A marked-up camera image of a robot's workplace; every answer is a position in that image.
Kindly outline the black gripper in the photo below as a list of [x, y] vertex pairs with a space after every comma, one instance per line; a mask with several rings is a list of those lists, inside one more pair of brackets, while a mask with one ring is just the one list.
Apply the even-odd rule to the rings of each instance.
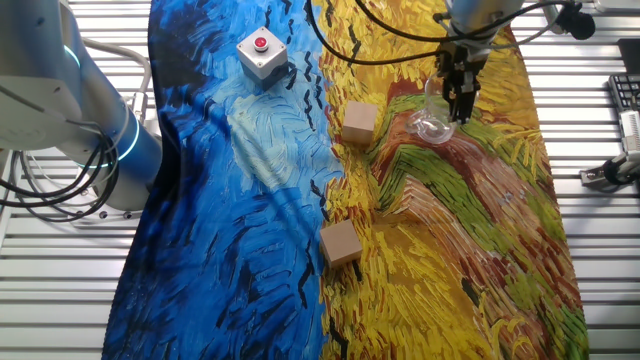
[[480, 90], [477, 76], [488, 60], [489, 50], [444, 42], [437, 52], [436, 74], [443, 78], [442, 97], [448, 103], [452, 119], [465, 125], [472, 117], [476, 91]]

